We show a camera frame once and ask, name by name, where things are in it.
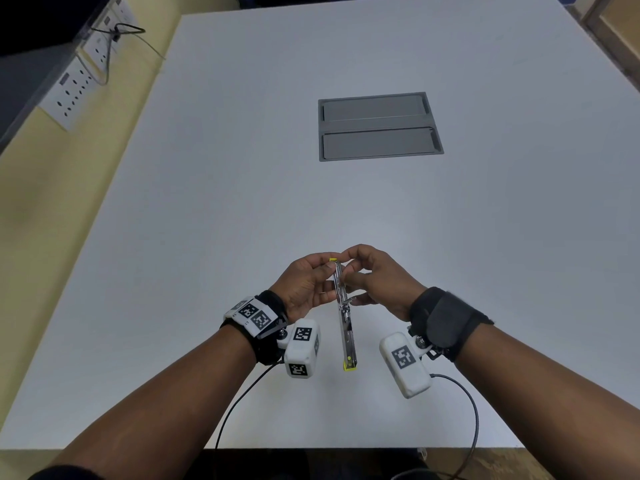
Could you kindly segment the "person's left hand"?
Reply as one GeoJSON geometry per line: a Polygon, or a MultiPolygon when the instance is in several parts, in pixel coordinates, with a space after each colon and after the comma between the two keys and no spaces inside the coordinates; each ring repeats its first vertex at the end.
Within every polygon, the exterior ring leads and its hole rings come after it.
{"type": "Polygon", "coordinates": [[[304,318],[311,309],[337,299],[333,282],[334,269],[297,269],[295,261],[269,288],[284,303],[289,323],[304,318]]]}

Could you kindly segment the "person's right hand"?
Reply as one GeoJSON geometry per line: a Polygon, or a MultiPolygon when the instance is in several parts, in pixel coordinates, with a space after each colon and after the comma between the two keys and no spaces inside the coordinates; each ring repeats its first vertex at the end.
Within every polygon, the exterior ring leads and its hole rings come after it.
{"type": "Polygon", "coordinates": [[[343,251],[338,261],[345,263],[342,272],[372,273],[368,291],[354,296],[351,306],[381,305],[401,321],[409,322],[410,308],[427,288],[418,282],[388,253],[366,244],[343,251]]]}

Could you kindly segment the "metal stapler yellow ends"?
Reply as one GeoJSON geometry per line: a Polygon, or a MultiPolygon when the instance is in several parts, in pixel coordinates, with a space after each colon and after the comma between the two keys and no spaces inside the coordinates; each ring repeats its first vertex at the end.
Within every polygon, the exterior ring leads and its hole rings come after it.
{"type": "Polygon", "coordinates": [[[333,282],[337,294],[337,304],[339,308],[340,334],[343,349],[343,370],[354,371],[357,367],[356,347],[351,322],[351,298],[348,297],[346,287],[342,282],[343,265],[337,258],[330,258],[330,262],[335,263],[333,282]]]}

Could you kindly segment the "person's left forearm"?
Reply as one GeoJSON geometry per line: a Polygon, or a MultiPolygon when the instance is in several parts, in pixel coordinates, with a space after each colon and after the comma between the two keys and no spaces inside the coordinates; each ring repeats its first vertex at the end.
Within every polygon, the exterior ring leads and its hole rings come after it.
{"type": "Polygon", "coordinates": [[[226,325],[94,421],[28,480],[181,480],[257,359],[226,325]]]}

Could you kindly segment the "person's right forearm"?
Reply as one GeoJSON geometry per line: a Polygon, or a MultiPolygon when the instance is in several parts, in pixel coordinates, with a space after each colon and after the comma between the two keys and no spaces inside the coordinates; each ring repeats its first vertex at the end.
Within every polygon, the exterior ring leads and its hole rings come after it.
{"type": "Polygon", "coordinates": [[[455,361],[556,480],[640,480],[640,410],[493,325],[455,361]]]}

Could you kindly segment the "white marker plate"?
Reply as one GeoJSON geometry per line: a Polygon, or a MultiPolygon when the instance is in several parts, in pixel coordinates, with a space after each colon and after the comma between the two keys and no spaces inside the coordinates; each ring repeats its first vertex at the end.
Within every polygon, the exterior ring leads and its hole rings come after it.
{"type": "Polygon", "coordinates": [[[287,326],[283,316],[255,297],[245,297],[223,316],[240,325],[254,339],[265,339],[287,326]]]}

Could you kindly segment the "black monitor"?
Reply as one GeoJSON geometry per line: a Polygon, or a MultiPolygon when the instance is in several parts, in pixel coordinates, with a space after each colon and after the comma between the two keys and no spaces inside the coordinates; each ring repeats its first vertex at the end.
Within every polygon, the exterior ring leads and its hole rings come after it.
{"type": "Polygon", "coordinates": [[[110,0],[0,0],[0,57],[71,42],[110,0]]]}

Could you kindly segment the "white wall socket strip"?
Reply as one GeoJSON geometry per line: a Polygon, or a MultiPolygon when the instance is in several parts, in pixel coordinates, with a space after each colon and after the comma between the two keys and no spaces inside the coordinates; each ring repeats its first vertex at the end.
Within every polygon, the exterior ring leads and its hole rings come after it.
{"type": "Polygon", "coordinates": [[[70,62],[39,103],[62,129],[71,131],[94,90],[106,83],[108,65],[124,44],[114,41],[116,28],[124,31],[136,22],[126,0],[109,0],[81,35],[70,62]]]}

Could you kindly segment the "wooden door frame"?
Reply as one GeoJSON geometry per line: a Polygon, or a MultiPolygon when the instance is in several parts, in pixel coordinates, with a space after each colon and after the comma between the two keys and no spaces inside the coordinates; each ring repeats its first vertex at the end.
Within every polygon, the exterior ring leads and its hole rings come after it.
{"type": "Polygon", "coordinates": [[[640,92],[640,0],[595,0],[587,30],[640,92]]]}

